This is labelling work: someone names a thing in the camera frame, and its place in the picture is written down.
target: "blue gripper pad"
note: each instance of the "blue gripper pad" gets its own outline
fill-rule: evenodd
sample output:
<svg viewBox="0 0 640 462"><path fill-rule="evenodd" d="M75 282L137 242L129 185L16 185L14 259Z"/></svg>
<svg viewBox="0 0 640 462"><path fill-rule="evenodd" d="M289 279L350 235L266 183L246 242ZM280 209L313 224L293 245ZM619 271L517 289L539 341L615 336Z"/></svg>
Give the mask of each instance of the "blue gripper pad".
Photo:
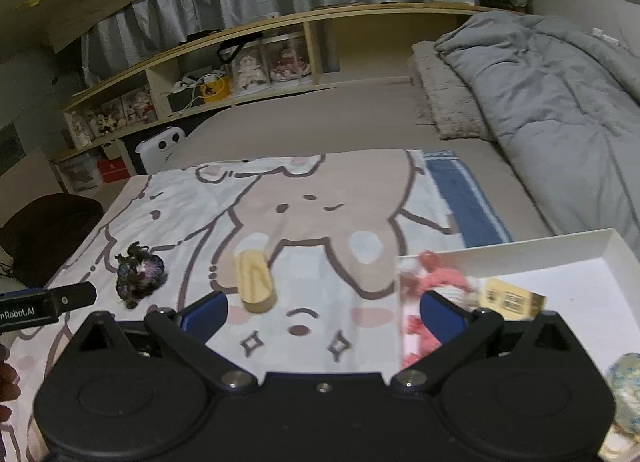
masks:
<svg viewBox="0 0 640 462"><path fill-rule="evenodd" d="M206 343L225 324L227 311L226 296L222 292L214 292L179 313L180 329Z"/></svg>
<svg viewBox="0 0 640 462"><path fill-rule="evenodd" d="M420 319L442 344L466 330L469 316L469 312L436 292L425 292L420 299Z"/></svg>

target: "pillow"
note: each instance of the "pillow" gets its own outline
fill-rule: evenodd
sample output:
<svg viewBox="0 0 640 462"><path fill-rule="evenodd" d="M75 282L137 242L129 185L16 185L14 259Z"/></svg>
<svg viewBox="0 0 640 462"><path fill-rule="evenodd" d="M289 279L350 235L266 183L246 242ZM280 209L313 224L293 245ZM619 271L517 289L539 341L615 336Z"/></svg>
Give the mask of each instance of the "pillow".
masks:
<svg viewBox="0 0 640 462"><path fill-rule="evenodd" d="M414 91L415 100L415 124L435 124L433 115L431 114L431 106L429 99L424 91L422 78L418 73L418 67L415 64L415 58L409 58L409 78L411 79L412 90Z"/></svg>
<svg viewBox="0 0 640 462"><path fill-rule="evenodd" d="M415 65L429 99L440 138L478 137L496 142L475 97L452 68L438 57L434 42L413 46Z"/></svg>

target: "blanket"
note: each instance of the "blanket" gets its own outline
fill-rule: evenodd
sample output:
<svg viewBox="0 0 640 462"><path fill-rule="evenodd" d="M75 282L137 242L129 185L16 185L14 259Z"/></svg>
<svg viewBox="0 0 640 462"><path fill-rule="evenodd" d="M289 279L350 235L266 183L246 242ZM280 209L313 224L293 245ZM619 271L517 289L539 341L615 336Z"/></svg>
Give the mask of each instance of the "blanket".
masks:
<svg viewBox="0 0 640 462"><path fill-rule="evenodd" d="M640 255L640 61L557 16L487 12L436 43L558 233Z"/></svg>
<svg viewBox="0 0 640 462"><path fill-rule="evenodd" d="M127 310L114 289L114 257L134 241L162 257L168 279ZM7 460L42 456L34 394L96 309L140 320L220 290L228 319L207 345L258 379L296 371L382 372L388 380L402 358L396 256L462 247L420 151L209 163L135 177L50 284L90 281L94 307L22 331L12 347L22 395L0 428ZM237 295L233 257L246 249L263 251L273 276L277 302L263 315L247 312Z"/></svg>

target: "gray quilt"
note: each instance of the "gray quilt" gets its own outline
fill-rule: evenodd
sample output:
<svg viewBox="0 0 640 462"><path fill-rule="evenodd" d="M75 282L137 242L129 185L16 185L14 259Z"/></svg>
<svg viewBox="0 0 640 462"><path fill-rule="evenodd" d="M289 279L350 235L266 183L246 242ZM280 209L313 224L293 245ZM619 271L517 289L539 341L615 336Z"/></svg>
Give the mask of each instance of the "gray quilt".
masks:
<svg viewBox="0 0 640 462"><path fill-rule="evenodd" d="M436 43L559 233L613 227L640 256L640 61L556 16L487 12Z"/></svg>

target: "cartoon nose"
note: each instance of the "cartoon nose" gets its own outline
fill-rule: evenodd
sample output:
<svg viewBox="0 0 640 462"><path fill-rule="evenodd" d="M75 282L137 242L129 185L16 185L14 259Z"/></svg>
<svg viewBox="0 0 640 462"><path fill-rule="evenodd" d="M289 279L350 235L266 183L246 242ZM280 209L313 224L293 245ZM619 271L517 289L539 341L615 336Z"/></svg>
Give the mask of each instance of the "cartoon nose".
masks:
<svg viewBox="0 0 640 462"><path fill-rule="evenodd" d="M308 336L311 333L309 327L305 327L304 325L293 325L289 327L289 334L292 336L302 337Z"/></svg>

